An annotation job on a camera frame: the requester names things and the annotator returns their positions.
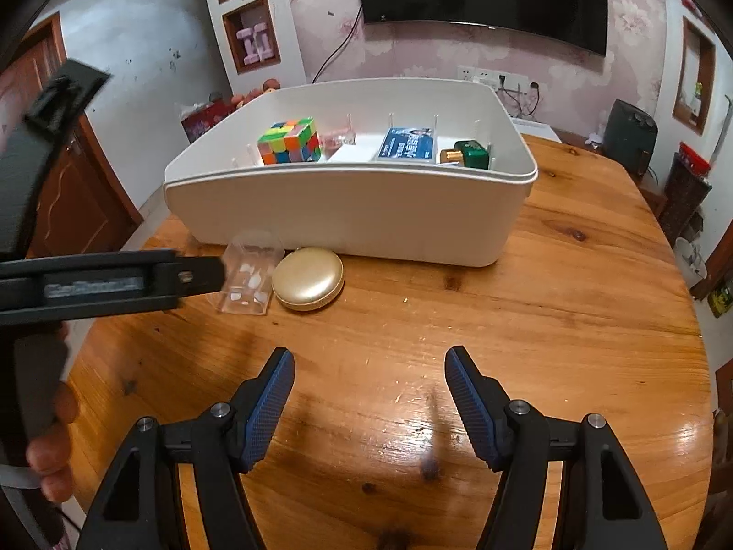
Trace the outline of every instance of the metal screw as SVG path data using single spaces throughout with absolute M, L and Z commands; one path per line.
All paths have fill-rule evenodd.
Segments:
M 591 413 L 588 416 L 588 423 L 591 424 L 593 428 L 603 428 L 606 426 L 606 418 L 603 417 L 600 413 Z
M 228 403 L 225 402 L 219 402 L 214 403 L 214 405 L 211 406 L 211 414 L 215 418 L 223 418 L 225 417 L 232 408 Z
M 529 403 L 522 399 L 514 399 L 509 402 L 509 409 L 511 409 L 518 416 L 523 416 L 529 413 Z
M 137 423 L 140 432 L 148 432 L 149 429 L 153 429 L 153 426 L 155 426 L 155 418 L 151 418 L 150 416 L 140 418 Z

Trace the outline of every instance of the white storage bin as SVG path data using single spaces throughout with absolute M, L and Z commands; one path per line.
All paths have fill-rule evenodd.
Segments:
M 319 133 L 351 116 L 356 144 L 376 153 L 390 122 L 433 127 L 437 150 L 475 139 L 491 169 L 390 162 L 263 165 L 257 139 L 312 116 Z M 245 229 L 285 248 L 481 267 L 499 257 L 537 165 L 495 93 L 459 80 L 377 78 L 268 93 L 230 115 L 166 168 L 166 201 L 201 242 Z

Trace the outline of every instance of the colorful puzzle cube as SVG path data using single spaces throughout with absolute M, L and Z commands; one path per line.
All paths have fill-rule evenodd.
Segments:
M 265 165 L 318 161 L 321 157 L 313 118 L 281 121 L 257 141 Z

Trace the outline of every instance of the blue gripper pad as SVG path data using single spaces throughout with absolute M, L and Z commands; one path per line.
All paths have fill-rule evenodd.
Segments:
M 292 353 L 283 350 L 276 366 L 270 371 L 265 365 L 263 373 L 265 371 L 270 373 L 269 379 L 264 383 L 264 390 L 259 395 L 245 426 L 244 448 L 241 454 L 245 473 L 250 472 L 256 462 L 265 458 L 285 402 L 290 395 L 295 382 L 295 359 Z M 260 373 L 258 379 L 266 376 L 263 373 Z
M 513 435 L 503 413 L 509 397 L 501 385 L 479 373 L 468 352 L 456 346 L 446 354 L 446 382 L 476 457 L 501 471 L 511 456 Z

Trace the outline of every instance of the blue textured pad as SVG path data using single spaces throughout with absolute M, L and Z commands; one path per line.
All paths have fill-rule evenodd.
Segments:
M 446 354 L 446 383 L 476 457 L 494 468 L 501 462 L 496 448 L 494 422 L 453 350 Z
M 275 368 L 272 378 L 257 401 L 245 429 L 242 463 L 246 473 L 265 458 L 282 410 L 295 382 L 295 359 L 286 352 Z

